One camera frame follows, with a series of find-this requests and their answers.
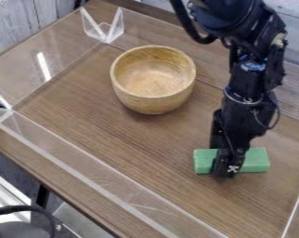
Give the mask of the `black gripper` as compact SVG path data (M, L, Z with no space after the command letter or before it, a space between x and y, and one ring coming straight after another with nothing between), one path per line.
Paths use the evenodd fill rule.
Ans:
M274 92L258 99L248 99L232 90L224 90L222 108L214 112L210 148L216 149L212 162L212 175L216 178L234 178L243 167L246 150L251 141L274 129L272 118L279 114Z

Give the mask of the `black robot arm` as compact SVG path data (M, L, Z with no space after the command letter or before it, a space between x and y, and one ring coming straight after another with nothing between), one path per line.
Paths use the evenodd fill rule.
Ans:
M251 141L280 118L274 90L287 75L287 24L263 0L190 0L190 14L230 49L230 83L214 112L210 147L218 151L211 173L231 178L243 168Z

